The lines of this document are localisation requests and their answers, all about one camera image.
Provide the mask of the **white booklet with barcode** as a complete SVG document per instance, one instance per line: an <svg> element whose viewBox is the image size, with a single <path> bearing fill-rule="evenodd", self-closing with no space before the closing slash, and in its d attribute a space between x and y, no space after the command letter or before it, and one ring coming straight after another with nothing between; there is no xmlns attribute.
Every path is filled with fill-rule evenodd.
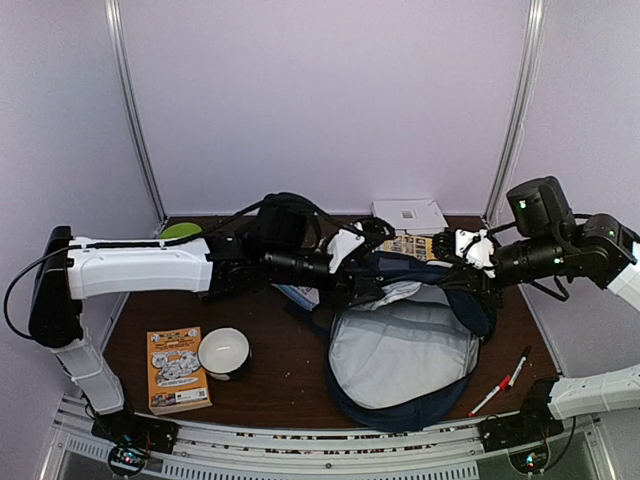
<svg viewBox="0 0 640 480"><path fill-rule="evenodd" d="M376 200L372 202L372 213L396 231L411 235L435 235L448 227L433 199Z"/></svg>

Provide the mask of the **navy blue student backpack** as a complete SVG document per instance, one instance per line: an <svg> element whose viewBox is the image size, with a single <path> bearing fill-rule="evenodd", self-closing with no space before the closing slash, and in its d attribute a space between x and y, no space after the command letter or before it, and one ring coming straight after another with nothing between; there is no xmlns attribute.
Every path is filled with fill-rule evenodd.
<svg viewBox="0 0 640 480"><path fill-rule="evenodd" d="M443 287L452 266L399 253L372 262L384 297L338 310L329 327L288 299L284 309L326 342L327 389L351 420L383 432L419 431L441 421L467 389L497 307Z"/></svg>

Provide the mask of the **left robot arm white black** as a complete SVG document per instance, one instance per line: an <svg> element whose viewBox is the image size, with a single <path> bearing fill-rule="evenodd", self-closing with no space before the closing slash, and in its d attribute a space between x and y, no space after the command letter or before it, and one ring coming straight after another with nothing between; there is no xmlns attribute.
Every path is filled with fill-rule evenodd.
<svg viewBox="0 0 640 480"><path fill-rule="evenodd" d="M264 283L317 288L345 304L377 299L382 291L364 263L394 236L387 222L373 217L340 224L322 248L304 247L303 233L256 222L238 233L124 241L76 237L70 227L58 226L44 255L15 277L36 273L22 336L50 349L106 429L121 443L133 444L143 436L143 421L132 413L120 379L90 344L81 322L84 300L146 291L216 298Z"/></svg>

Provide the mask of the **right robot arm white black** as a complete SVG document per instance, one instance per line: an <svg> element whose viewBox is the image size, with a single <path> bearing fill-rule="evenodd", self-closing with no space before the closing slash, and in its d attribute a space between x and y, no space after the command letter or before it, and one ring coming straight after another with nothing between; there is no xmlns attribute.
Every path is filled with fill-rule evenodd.
<svg viewBox="0 0 640 480"><path fill-rule="evenodd" d="M609 214L576 214L559 180L535 178L506 194L521 238L502 245L498 228L457 229L433 237L433 255L453 270L443 287L467 290L497 307L500 292L527 284L565 302L565 284L586 278L598 288L639 306L639 236ZM513 419L519 440L535 440L552 420L634 408L639 404L639 367L534 384Z"/></svg>

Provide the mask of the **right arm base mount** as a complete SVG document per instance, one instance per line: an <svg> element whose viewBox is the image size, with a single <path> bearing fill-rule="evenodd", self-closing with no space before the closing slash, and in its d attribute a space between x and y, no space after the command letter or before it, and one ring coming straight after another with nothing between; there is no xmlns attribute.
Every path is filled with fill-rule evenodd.
<svg viewBox="0 0 640 480"><path fill-rule="evenodd" d="M548 441L564 432L563 421L548 407L552 387L558 381L558 376L536 380L518 413L482 420L477 428L484 451L507 450L518 473L529 477L543 474L553 464Z"/></svg>

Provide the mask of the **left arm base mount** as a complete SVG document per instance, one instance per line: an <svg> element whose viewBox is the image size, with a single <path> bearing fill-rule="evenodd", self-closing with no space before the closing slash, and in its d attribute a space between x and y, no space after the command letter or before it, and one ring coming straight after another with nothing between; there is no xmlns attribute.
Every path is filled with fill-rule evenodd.
<svg viewBox="0 0 640 480"><path fill-rule="evenodd" d="M92 419L92 435L112 444L107 454L107 466L123 478L141 473L149 465L153 453L172 453L179 432L175 422L125 410L109 415L92 414Z"/></svg>

